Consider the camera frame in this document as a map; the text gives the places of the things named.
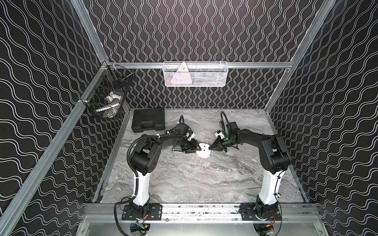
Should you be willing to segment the white square alarm clock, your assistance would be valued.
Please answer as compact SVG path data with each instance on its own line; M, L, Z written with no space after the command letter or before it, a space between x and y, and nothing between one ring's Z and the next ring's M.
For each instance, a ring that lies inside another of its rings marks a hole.
M206 143L199 143L200 149L196 151L196 155L200 158L207 159L211 155L211 151L209 150L210 145Z

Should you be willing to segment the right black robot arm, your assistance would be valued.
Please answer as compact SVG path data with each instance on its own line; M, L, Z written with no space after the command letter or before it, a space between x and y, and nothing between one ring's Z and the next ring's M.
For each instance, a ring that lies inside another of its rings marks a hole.
M291 165L291 157L281 136L255 133L247 129L233 131L228 138L217 137L209 150L227 152L229 147L236 148L239 144L258 148L264 174L254 212L257 218L266 219L278 212L279 188L282 177Z

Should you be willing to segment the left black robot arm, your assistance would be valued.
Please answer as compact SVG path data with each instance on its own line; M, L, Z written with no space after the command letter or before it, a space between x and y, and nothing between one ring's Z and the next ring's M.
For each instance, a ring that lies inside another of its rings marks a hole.
M195 153L200 150L199 142L191 131L168 130L163 134L142 135L132 142L127 151L127 164L134 174L133 194L129 200L114 204L114 210L120 205L130 204L138 210L144 210L149 203L150 175L157 167L161 152L167 147L183 153Z

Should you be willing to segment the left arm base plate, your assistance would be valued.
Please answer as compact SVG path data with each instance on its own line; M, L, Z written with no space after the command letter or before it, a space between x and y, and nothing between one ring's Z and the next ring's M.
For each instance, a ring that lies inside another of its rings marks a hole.
M136 221L140 219L147 220L161 220L163 206L158 203L146 203L144 206L139 206L137 204L131 203L126 205L123 210L122 220L123 221Z

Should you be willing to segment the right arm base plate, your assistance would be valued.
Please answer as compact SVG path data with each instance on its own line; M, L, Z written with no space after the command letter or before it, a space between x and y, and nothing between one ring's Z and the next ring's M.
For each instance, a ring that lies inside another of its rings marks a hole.
M261 203L241 204L238 212L243 221L280 221L282 220L279 204L264 205Z

